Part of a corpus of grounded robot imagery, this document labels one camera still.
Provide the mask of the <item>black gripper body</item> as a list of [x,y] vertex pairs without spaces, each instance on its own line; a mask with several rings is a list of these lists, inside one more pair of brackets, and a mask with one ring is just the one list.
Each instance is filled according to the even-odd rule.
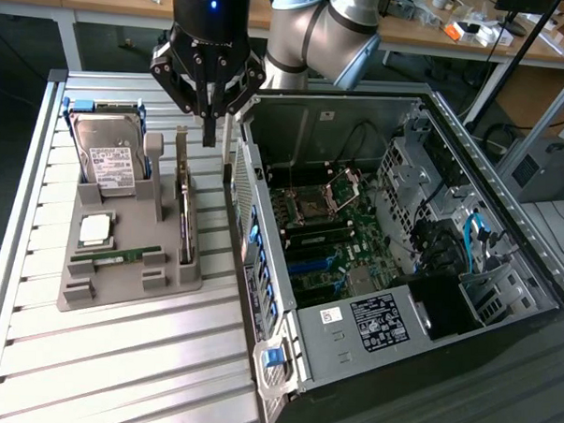
[[201,57],[206,82],[230,82],[250,54],[248,18],[250,0],[172,0],[170,46],[191,78],[195,57]]

